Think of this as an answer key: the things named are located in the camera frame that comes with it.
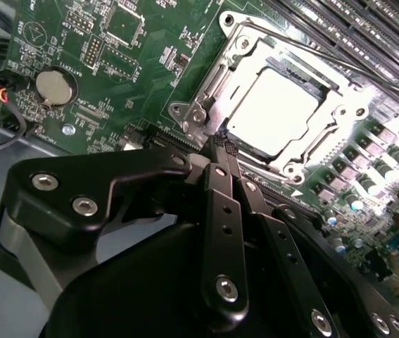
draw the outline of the expansion slot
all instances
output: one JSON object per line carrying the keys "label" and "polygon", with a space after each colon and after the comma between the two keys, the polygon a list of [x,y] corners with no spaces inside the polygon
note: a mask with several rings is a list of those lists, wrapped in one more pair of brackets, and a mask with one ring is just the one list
hole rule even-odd
{"label": "expansion slot", "polygon": [[[399,50],[399,34],[391,28],[389,22],[385,23],[374,15],[370,8],[361,6],[356,0],[321,0],[321,2],[344,20],[347,20],[351,15],[356,15],[362,18],[364,23],[372,23],[372,29],[376,30],[377,34],[386,38],[389,44],[396,45],[396,48]],[[362,33],[367,32],[363,31],[359,25],[353,25],[353,27]]]}
{"label": "expansion slot", "polygon": [[[356,57],[358,56],[360,60],[369,68],[375,68],[378,70],[380,65],[387,71],[387,73],[392,74],[393,79],[389,78],[389,76],[387,76],[385,73],[380,72],[380,76],[382,76],[385,80],[399,81],[399,65],[397,63],[391,62],[391,60],[389,60],[381,51],[376,51],[375,48],[366,40],[364,40],[358,32],[352,31],[350,35],[347,34],[347,25],[335,19],[334,15],[332,15],[323,6],[320,6],[317,1],[313,1],[315,3],[314,6],[310,6],[303,1],[292,2],[281,0],[280,2],[289,7],[304,20],[308,20],[310,25],[315,26],[318,30],[323,32],[323,34],[328,35],[329,38],[334,39],[337,43],[342,43],[345,39],[347,39],[346,51],[350,51]],[[320,20],[311,20],[310,16],[308,16],[306,13],[314,13],[319,17]],[[363,53],[369,56],[369,58],[364,58],[361,56],[358,49],[363,51]]]}
{"label": "expansion slot", "polygon": [[[319,46],[325,48],[327,51],[331,52],[342,61],[359,65],[365,70],[370,70],[375,74],[382,76],[381,72],[379,72],[377,69],[368,68],[365,64],[361,62],[360,58],[346,53],[344,48],[340,47],[336,42],[333,42],[326,35],[323,35],[320,29],[308,25],[308,23],[304,19],[298,16],[295,12],[291,11],[289,8],[281,5],[280,2],[274,0],[264,0],[264,3],[267,4],[272,10],[283,16],[285,20],[288,19],[289,22],[293,23],[299,30],[303,31]],[[381,87],[380,90],[385,92],[386,95],[390,96],[392,99],[399,103],[398,94],[396,94],[395,92],[386,92],[386,90]]]}

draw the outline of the hole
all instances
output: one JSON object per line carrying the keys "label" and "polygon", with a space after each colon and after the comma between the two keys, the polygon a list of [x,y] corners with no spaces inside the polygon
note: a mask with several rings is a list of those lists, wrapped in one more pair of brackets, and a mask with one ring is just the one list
hole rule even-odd
{"label": "hole", "polygon": [[291,253],[288,253],[286,255],[286,257],[289,259],[290,262],[292,262],[293,264],[298,264],[298,260],[296,259],[295,256],[293,256]]}
{"label": "hole", "polygon": [[222,226],[222,231],[223,231],[225,234],[228,234],[229,236],[232,234],[232,229],[231,229],[230,227],[228,227],[227,225],[223,225],[223,226]]}
{"label": "hole", "polygon": [[38,179],[38,183],[44,185],[45,187],[49,187],[52,185],[52,181],[49,177],[40,177]]}
{"label": "hole", "polygon": [[285,234],[284,234],[282,231],[278,231],[278,232],[277,232],[277,235],[278,235],[279,237],[281,237],[281,239],[286,240],[286,236],[285,236]]}
{"label": "hole", "polygon": [[79,208],[81,208],[82,210],[85,210],[85,211],[90,211],[91,210],[91,206],[89,205],[88,202],[80,202],[79,203]]}
{"label": "hole", "polygon": [[358,108],[355,111],[356,116],[362,116],[363,114],[365,114],[365,109],[364,108]]}
{"label": "hole", "polygon": [[224,24],[229,27],[232,26],[232,24],[234,23],[234,17],[232,15],[228,15],[225,19],[224,19]]}

